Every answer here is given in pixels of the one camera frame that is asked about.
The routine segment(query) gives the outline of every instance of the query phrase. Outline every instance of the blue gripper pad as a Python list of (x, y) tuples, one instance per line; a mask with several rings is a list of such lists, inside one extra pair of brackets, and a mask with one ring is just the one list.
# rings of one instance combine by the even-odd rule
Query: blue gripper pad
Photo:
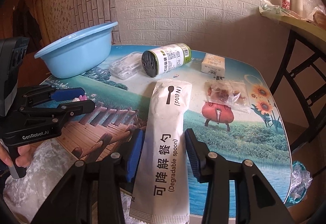
[(84, 95), (85, 91), (82, 88), (70, 88), (57, 90), (51, 95), (51, 99), (57, 102), (72, 100)]
[(138, 161), (139, 161), (139, 158), (141, 155), (144, 134), (143, 134), (142, 130), (138, 130), (138, 132), (135, 131), (135, 133), (133, 134), (133, 137), (136, 137), (136, 139), (135, 139), (133, 149), (129, 155), (129, 159), (127, 162), (126, 179), (127, 179), (128, 183), (131, 182), (132, 178), (136, 174)]
[(192, 138), (195, 138), (195, 134), (193, 133), (192, 129), (189, 128), (185, 131), (185, 148), (187, 150), (190, 166), (192, 169), (192, 173), (197, 180), (201, 177), (200, 175), (200, 159), (197, 156), (193, 141), (191, 140)]

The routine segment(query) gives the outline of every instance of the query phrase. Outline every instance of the sunflower print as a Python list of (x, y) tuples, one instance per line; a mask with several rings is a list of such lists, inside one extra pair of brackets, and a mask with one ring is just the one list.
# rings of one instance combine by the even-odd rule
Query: sunflower print
[(271, 96), (270, 91), (261, 85), (254, 85), (252, 87), (252, 94), (255, 94), (259, 98), (269, 98)]
[(257, 107), (258, 111), (261, 111), (261, 114), (271, 114), (273, 110), (273, 106), (269, 102), (262, 99), (258, 100), (255, 106)]

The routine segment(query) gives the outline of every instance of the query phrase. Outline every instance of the finger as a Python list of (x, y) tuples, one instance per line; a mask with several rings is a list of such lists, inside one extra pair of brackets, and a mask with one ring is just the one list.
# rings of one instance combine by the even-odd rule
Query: finger
[(25, 153), (29, 152), (31, 149), (31, 146), (28, 144), (28, 145), (25, 145), (25, 146), (20, 146), (18, 147), (18, 153), (19, 155), (24, 155)]
[(9, 153), (4, 149), (4, 147), (1, 144), (0, 144), (0, 160), (2, 160), (9, 167), (13, 165)]
[(16, 165), (18, 167), (27, 167), (31, 164), (32, 162), (32, 153), (31, 150), (26, 152), (24, 155), (19, 156), (16, 158)]

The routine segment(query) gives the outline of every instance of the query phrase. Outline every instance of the wooden bridge print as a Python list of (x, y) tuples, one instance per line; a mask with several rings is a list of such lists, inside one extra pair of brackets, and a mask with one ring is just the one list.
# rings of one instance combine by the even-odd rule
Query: wooden bridge print
[(102, 160), (127, 141), (135, 129), (146, 128), (146, 122), (139, 119), (138, 112), (132, 108), (112, 109), (98, 103), (94, 111), (80, 121), (66, 123), (57, 140), (78, 159), (87, 163)]

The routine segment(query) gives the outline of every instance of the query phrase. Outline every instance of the floor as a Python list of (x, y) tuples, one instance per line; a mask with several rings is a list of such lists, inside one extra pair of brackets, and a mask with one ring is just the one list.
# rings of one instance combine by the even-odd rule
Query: floor
[[(304, 127), (285, 122), (285, 129), (289, 143), (291, 144), (303, 131)], [(324, 153), (322, 150), (320, 137), (325, 137), (325, 130), (315, 138), (311, 143), (304, 145), (297, 152), (292, 154), (292, 161), (302, 162), (307, 170), (313, 175), (323, 166), (325, 166)], [(295, 223), (302, 223), (310, 217), (325, 199), (325, 179), (326, 173), (322, 173), (313, 179), (308, 188), (306, 197), (299, 204), (289, 208)]]

